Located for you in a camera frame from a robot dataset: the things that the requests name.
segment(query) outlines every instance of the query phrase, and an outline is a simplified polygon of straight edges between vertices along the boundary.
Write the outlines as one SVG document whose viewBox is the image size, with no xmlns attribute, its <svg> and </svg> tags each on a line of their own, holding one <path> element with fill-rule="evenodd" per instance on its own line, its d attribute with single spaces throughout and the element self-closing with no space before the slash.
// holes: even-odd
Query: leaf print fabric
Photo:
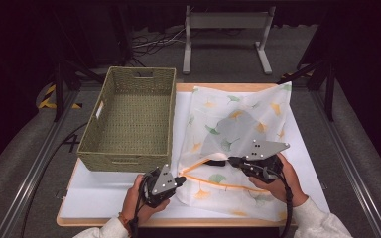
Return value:
<svg viewBox="0 0 381 238">
<path fill-rule="evenodd" d="M 205 87 L 193 90 L 178 163 L 179 174 L 188 179 L 186 189 L 177 190 L 181 202 L 231 215 L 281 220 L 285 205 L 255 187 L 241 170 L 228 162 L 221 167 L 205 162 L 245 156 L 254 139 L 285 142 L 291 87 L 289 82 L 232 94 Z"/>
</svg>

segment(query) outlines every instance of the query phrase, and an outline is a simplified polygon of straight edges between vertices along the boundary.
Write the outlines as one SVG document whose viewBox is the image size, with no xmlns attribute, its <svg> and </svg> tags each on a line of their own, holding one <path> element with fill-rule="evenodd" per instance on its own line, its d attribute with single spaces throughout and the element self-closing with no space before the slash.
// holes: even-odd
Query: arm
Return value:
<svg viewBox="0 0 381 238">
<path fill-rule="evenodd" d="M 338 217 L 331 213 L 321 211 L 315 203 L 303 193 L 299 178 L 293 166 L 282 154 L 278 154 L 277 156 L 283 163 L 283 174 L 293 193 L 293 213 L 296 222 L 299 224 L 295 237 L 351 237 Z M 269 190 L 275 198 L 286 202 L 284 185 L 279 179 L 269 184 L 253 177 L 250 177 L 249 180 L 253 182 L 255 186 Z"/>
<path fill-rule="evenodd" d="M 122 211 L 119 213 L 118 218 L 111 218 L 103 227 L 89 228 L 74 236 L 74 238 L 105 238 L 105 237 L 129 237 L 130 227 L 128 221 L 132 220 L 135 216 L 135 207 L 139 197 L 139 186 L 142 181 L 142 175 L 137 175 L 134 185 L 128 189 L 125 201 L 123 202 Z M 141 209 L 138 212 L 138 225 L 144 224 L 150 217 L 159 211 L 162 211 L 169 204 L 169 200 L 164 200 L 158 207 L 151 208 L 144 204 L 141 200 Z"/>
</svg>

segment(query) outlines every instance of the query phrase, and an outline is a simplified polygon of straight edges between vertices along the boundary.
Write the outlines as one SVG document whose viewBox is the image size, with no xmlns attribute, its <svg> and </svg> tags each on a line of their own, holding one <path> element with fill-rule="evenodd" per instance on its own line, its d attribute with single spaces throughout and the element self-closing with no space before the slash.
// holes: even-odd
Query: green woven basket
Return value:
<svg viewBox="0 0 381 238">
<path fill-rule="evenodd" d="M 111 67 L 77 154 L 91 171 L 148 172 L 172 154 L 176 70 Z"/>
</svg>

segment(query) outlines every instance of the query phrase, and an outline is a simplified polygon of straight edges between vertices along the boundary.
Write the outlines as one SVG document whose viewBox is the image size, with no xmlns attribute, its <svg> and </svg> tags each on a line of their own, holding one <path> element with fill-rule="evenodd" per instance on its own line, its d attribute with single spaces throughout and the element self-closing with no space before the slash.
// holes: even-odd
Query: white sleeve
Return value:
<svg viewBox="0 0 381 238">
<path fill-rule="evenodd" d="M 299 226 L 295 238 L 351 237 L 337 216 L 321 211 L 310 197 L 302 205 L 294 207 L 293 214 Z"/>
<path fill-rule="evenodd" d="M 86 229 L 75 235 L 74 238 L 127 238 L 128 236 L 128 231 L 119 219 L 111 218 L 103 227 Z"/>
</svg>

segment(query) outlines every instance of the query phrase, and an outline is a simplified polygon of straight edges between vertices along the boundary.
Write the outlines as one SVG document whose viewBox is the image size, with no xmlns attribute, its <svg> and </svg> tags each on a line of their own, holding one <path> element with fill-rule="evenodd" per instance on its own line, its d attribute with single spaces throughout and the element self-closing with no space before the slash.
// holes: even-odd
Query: hand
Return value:
<svg viewBox="0 0 381 238">
<path fill-rule="evenodd" d="M 281 153 L 277 154 L 277 156 L 283 163 L 283 174 L 286 177 L 287 185 L 293 193 L 293 206 L 302 205 L 308 197 L 302 192 L 295 169 Z M 284 184 L 279 179 L 276 179 L 269 184 L 254 177 L 250 177 L 249 180 L 255 184 L 256 187 L 269 190 L 275 198 L 286 202 L 286 190 L 284 189 Z"/>
<path fill-rule="evenodd" d="M 125 201 L 123 202 L 122 214 L 128 220 L 132 220 L 135 215 L 135 207 L 139 197 L 139 186 L 141 184 L 142 177 L 143 175 L 137 175 L 133 186 L 128 189 L 125 196 Z M 139 207 L 142 205 L 144 206 L 138 212 L 138 224 L 141 225 L 145 223 L 154 213 L 164 210 L 169 202 L 170 201 L 168 199 L 164 200 L 159 206 L 152 208 L 145 205 L 141 200 Z"/>
</svg>

